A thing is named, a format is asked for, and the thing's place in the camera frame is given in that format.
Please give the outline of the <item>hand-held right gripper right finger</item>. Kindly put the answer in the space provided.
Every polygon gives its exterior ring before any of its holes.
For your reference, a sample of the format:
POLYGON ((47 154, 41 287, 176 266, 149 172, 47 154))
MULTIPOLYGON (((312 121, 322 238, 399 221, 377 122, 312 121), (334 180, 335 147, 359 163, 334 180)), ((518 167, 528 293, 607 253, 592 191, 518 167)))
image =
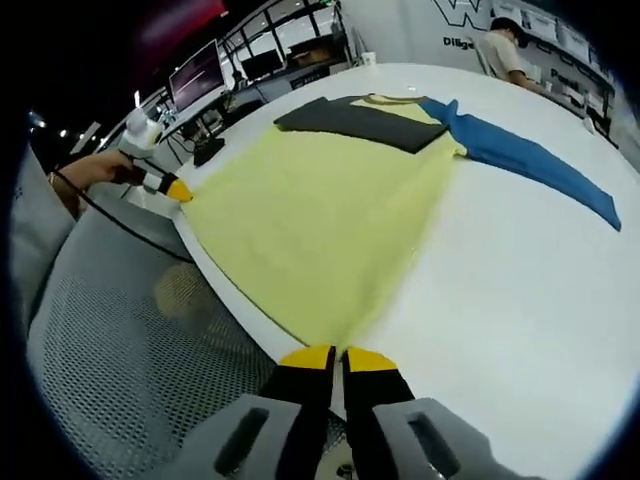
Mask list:
POLYGON ((361 479, 500 479, 488 438, 432 398, 417 398, 394 362, 356 347, 342 356, 347 441, 361 479))

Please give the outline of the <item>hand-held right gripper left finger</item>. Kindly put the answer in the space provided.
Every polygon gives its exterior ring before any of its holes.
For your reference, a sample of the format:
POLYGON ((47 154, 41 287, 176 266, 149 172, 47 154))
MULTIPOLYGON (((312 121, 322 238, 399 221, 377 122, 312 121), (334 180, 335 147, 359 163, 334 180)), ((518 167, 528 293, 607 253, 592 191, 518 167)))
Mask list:
POLYGON ((327 437, 336 348, 284 356, 256 395, 198 425, 182 447, 184 479, 312 479, 327 437))

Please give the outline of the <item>person's left hand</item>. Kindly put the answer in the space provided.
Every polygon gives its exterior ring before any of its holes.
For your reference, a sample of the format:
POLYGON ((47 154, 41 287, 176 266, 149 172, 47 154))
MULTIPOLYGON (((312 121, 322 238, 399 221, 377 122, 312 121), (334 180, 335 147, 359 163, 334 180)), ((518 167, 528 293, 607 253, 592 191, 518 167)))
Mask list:
POLYGON ((107 150, 82 157, 62 167, 52 174, 50 183, 59 195, 73 192, 64 179, 77 189, 86 191, 97 183, 113 182, 120 170, 132 170, 133 167, 133 161, 120 151, 107 150))

